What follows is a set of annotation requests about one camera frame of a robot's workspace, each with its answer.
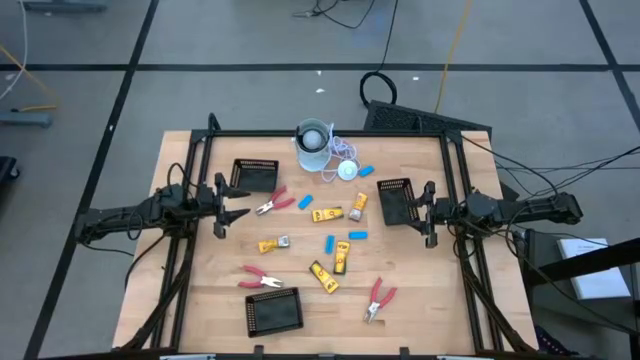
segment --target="wooden table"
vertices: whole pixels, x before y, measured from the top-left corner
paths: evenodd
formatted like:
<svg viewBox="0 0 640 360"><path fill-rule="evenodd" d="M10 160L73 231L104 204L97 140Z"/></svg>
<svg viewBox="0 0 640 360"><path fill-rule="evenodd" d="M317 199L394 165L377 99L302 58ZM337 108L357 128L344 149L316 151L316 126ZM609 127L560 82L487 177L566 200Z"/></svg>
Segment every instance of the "wooden table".
<svg viewBox="0 0 640 360"><path fill-rule="evenodd" d="M166 184L168 167L183 163L189 132L166 132L160 149L151 189ZM484 132L468 132L470 139L489 147ZM411 354L472 354L467 306L458 259L452 252L453 238L438 227L439 245L424 247L424 238L408 226L386 227L376 182L409 177L416 196L428 180L436 183L437 196L447 196L442 155L437 139L431 138L350 138L363 164L375 166L366 178L351 182L336 179L324 183L320 174L302 170L288 137L216 137L208 179L222 172L228 180L236 158L280 161L278 185L287 185L289 194L301 200L312 194L307 210L293 205L258 217L251 211L227 230L227 238L213 236L212 219L200 221L191 274L182 352L250 353L254 345L266 353L398 354L408 346ZM470 143L464 145L472 185L483 193L500 198L501 191L493 162L486 151ZM455 150L450 147L458 198L463 198ZM196 164L200 162L199 154ZM193 181L197 179L197 169ZM172 182L181 174L174 171ZM342 206L350 210L358 192L369 195L360 223L346 218L324 223L311 221L311 209ZM255 209L269 198L266 193L226 201L227 209ZM333 266L333 257L324 253L328 234L347 239L350 230L368 230L367 240L352 241L345 276L335 276L340 288L327 294L308 268L314 260ZM137 254L160 235L145 231L138 240ZM289 235L291 247L260 255L258 242ZM122 345L140 327L156 305L169 241L151 251L133 271L116 329L114 346ZM503 238L485 240L485 251L497 306L530 345L537 347L531 314L517 260ZM271 288L249 290L236 284L251 277L242 265L257 265L286 286L298 287L304 328L285 333L247 337L244 297ZM393 301L381 310L376 321L362 321L376 278L386 287L396 286ZM478 302L484 343L490 348L486 314ZM173 309L168 311L163 344L168 344Z"/></svg>

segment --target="small black basket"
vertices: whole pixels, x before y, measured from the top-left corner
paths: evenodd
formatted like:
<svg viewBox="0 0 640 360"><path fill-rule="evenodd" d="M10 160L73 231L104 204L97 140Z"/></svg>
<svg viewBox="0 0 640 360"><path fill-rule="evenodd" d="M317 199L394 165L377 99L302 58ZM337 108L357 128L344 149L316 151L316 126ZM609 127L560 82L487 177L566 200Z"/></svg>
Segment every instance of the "small black basket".
<svg viewBox="0 0 640 360"><path fill-rule="evenodd" d="M229 186L250 192L273 192L278 181L278 161L236 159Z"/></svg>
<svg viewBox="0 0 640 360"><path fill-rule="evenodd" d="M418 208L409 205L414 195L408 178L378 181L378 194L385 225L405 225L420 220Z"/></svg>
<svg viewBox="0 0 640 360"><path fill-rule="evenodd" d="M249 337L275 334L303 327L298 288L247 296Z"/></svg>

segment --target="red-handled pliers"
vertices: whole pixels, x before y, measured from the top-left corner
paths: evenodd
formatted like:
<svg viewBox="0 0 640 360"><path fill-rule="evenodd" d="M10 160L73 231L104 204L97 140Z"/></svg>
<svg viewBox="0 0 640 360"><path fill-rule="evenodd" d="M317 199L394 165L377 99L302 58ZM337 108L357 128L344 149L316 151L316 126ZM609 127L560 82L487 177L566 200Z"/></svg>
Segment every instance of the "red-handled pliers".
<svg viewBox="0 0 640 360"><path fill-rule="evenodd" d="M380 289L381 284L382 279L378 278L378 280L376 280L376 284L373 285L373 289L371 289L371 305L369 305L369 307L367 308L367 312L364 314L364 321L368 323L371 323L373 318L378 313L378 310L382 309L389 303L389 301L391 301L391 299L393 299L393 295L395 295L396 290L398 290L398 288L391 288L391 290L389 290L389 292L387 293L387 296L385 296L382 301L377 302L376 299L378 297L378 290Z"/></svg>
<svg viewBox="0 0 640 360"><path fill-rule="evenodd" d="M238 286L240 287L249 288L249 289L259 288L259 287L262 287L263 285L267 285L271 287L282 287L282 285L278 284L278 283L282 283L282 281L276 278L267 276L267 273L258 269L255 266L245 265L242 268L244 269L244 271L248 271L258 276L261 276L261 278L260 278L260 281L254 281L254 282L240 281L238 283Z"/></svg>
<svg viewBox="0 0 640 360"><path fill-rule="evenodd" d="M283 207L287 207L291 205L294 201L296 201L296 199L290 198L285 201L276 202L278 197L280 197L280 195L284 194L286 191L287 191L286 185L276 190L276 192L274 192L273 195L271 195L271 199L269 199L268 203L256 209L256 213L258 215L262 215L271 209L282 209Z"/></svg>

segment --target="white paper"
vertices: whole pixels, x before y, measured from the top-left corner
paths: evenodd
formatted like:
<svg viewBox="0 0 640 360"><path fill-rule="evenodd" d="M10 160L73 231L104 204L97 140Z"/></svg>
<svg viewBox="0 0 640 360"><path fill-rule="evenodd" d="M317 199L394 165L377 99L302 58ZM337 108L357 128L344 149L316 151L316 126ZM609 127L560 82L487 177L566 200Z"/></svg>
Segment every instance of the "white paper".
<svg viewBox="0 0 640 360"><path fill-rule="evenodd" d="M607 246L607 239L561 239L558 240L560 253L564 259L586 254ZM622 278L620 268L614 267L597 273L582 275L571 279L578 299L603 299L631 296L627 284Z"/></svg>

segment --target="blue plastic piece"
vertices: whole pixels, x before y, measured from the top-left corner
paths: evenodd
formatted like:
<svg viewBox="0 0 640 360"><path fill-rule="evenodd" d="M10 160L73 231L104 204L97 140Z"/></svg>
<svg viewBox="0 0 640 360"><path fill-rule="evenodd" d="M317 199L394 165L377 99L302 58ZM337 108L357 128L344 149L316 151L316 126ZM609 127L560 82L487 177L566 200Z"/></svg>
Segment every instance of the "blue plastic piece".
<svg viewBox="0 0 640 360"><path fill-rule="evenodd" d="M312 200L313 200L313 196L311 195L305 196L304 199L300 200L300 202L298 203L298 208L300 210L304 210L304 208L306 208L307 206L309 206L309 204L311 204Z"/></svg>
<svg viewBox="0 0 640 360"><path fill-rule="evenodd" d="M324 245L324 252L331 255L333 252L333 243L336 241L336 237L333 235L327 236L327 243Z"/></svg>
<svg viewBox="0 0 640 360"><path fill-rule="evenodd" d="M349 240L364 240L369 236L366 231L351 231L349 232Z"/></svg>
<svg viewBox="0 0 640 360"><path fill-rule="evenodd" d="M373 166L369 165L367 167L365 167L364 169L360 170L360 176L365 177L369 174L371 174L373 172L374 168Z"/></svg>

